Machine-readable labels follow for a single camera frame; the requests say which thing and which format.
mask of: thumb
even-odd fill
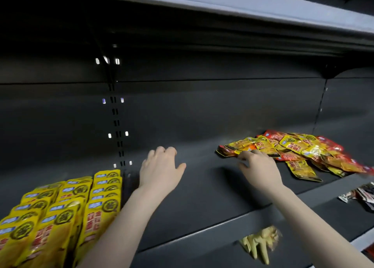
[[[183,175],[184,173],[184,170],[186,169],[187,165],[186,163],[182,163],[178,166],[178,168],[176,169],[181,175]]]
[[[246,169],[248,169],[247,165],[241,163],[241,162],[238,162],[238,166],[239,166],[239,169],[244,173],[244,171]]]

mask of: blue label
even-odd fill
[[[30,197],[35,197],[35,196],[38,196],[39,193],[32,193],[32,194],[28,194],[25,196],[25,198],[30,198]]]
[[[104,198],[104,195],[98,195],[98,196],[92,197],[91,200],[102,199],[102,198]]]
[[[10,232],[14,231],[15,228],[16,227],[0,229],[0,235],[10,233]]]
[[[59,205],[59,206],[54,206],[49,209],[49,211],[55,211],[55,210],[60,210],[63,209],[65,205]]]
[[[12,223],[12,222],[15,222],[18,220],[18,216],[17,217],[13,217],[13,218],[9,218],[9,219],[5,219],[1,224],[9,224],[9,223]]]
[[[63,189],[63,192],[68,192],[74,190],[74,187],[67,187]]]
[[[95,202],[95,203],[91,203],[88,205],[88,208],[91,209],[91,208],[96,208],[96,207],[99,207],[102,205],[102,202]]]
[[[95,189],[92,193],[95,194],[95,193],[99,193],[101,191],[104,191],[104,188]]]
[[[45,219],[42,220],[42,223],[47,223],[47,222],[49,222],[49,221],[52,221],[52,220],[54,220],[56,217],[57,217],[57,215],[53,215],[53,216],[51,216],[51,217],[45,218]]]
[[[31,206],[31,204],[27,204],[27,205],[23,205],[23,206],[18,206],[18,207],[16,208],[16,210],[27,209],[27,208],[29,208],[30,206]]]

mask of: pile of snack packages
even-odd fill
[[[254,259],[257,259],[257,246],[262,255],[265,264],[269,265],[269,256],[267,254],[267,247],[273,251],[278,244],[281,233],[274,226],[262,229],[257,234],[251,234],[239,240],[242,247],[249,254],[252,253]]]
[[[277,161],[285,161],[292,173],[308,181],[321,182],[308,165],[308,161],[322,171],[344,177],[351,172],[371,173],[374,169],[360,165],[343,146],[323,136],[310,134],[283,133],[267,130],[256,138],[245,139],[218,146],[217,153],[224,157],[236,157],[242,151],[257,149]]]
[[[76,267],[120,210],[120,170],[35,188],[0,223],[0,268]]]
[[[338,198],[345,203],[352,199],[359,200],[369,212],[374,213],[374,182],[360,186]]]

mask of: row of yellow packages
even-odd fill
[[[119,170],[36,188],[0,222],[0,268],[76,267],[120,210]]]

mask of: hand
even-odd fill
[[[239,168],[251,185],[263,193],[283,186],[282,178],[273,158],[259,150],[243,151],[238,159],[247,160],[249,167],[239,163]]]
[[[156,151],[151,150],[140,169],[139,188],[149,190],[155,198],[163,200],[178,185],[186,169],[185,163],[175,168],[175,155],[173,147],[165,150],[160,146]]]

